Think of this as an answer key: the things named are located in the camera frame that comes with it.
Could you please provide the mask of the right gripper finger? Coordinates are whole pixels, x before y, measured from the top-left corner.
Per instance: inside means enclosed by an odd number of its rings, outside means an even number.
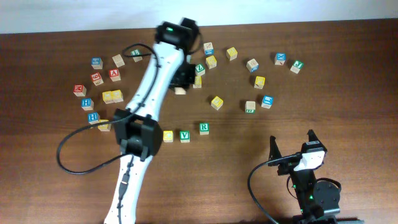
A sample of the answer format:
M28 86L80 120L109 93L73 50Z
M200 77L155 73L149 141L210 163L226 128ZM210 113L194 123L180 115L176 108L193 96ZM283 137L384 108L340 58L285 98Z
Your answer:
M315 152L315 151L325 151L325 146L318 139L314 130L308 130L308 142L306 142L307 152Z
M269 151L269 160L273 161L275 159L281 158L282 155L279 151L279 148L276 143L276 137L270 136L270 151Z

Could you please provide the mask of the green V block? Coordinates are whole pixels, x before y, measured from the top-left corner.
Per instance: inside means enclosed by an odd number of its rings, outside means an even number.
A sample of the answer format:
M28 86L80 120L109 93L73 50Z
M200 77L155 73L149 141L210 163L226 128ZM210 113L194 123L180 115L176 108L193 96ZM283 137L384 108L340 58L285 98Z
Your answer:
M180 142L181 143L190 142L190 132L189 131L180 131Z

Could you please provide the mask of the yellow C block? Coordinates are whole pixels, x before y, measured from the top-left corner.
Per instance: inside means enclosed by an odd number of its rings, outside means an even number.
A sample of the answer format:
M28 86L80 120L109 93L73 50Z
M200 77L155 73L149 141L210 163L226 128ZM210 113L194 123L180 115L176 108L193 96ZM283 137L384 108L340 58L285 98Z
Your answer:
M163 141L166 143L174 141L174 132L171 130L163 131Z

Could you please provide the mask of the blue P block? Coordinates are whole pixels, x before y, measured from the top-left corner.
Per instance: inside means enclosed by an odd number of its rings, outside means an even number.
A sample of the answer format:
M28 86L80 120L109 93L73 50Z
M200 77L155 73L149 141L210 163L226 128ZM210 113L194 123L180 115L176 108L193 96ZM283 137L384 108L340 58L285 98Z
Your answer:
M186 95L187 94L186 90L184 88L182 88L182 87L175 87L174 88L174 93L176 95Z

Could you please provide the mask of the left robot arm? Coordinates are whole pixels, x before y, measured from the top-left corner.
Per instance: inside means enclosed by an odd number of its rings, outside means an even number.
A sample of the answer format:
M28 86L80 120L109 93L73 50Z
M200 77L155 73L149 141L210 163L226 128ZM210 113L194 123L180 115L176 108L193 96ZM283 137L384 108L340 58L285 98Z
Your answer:
M105 224L135 223L146 170L162 144L162 102L168 89L187 89L195 81L195 65L189 61L195 41L201 38L197 23L187 18L179 24L163 22L156 28L151 58L139 88L126 108L114 113L113 127L121 157Z

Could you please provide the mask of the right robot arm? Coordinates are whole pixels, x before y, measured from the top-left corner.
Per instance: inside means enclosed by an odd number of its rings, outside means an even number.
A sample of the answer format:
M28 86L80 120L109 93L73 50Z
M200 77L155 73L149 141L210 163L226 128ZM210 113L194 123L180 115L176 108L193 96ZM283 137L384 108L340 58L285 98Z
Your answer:
M288 175L293 183L301 214L293 217L294 223L364 223L357 218L337 219L340 213L341 184L329 178L316 178L315 170L323 165L327 148L309 130L308 141L301 150L282 156L274 136L270 137L269 166L277 166L278 175Z

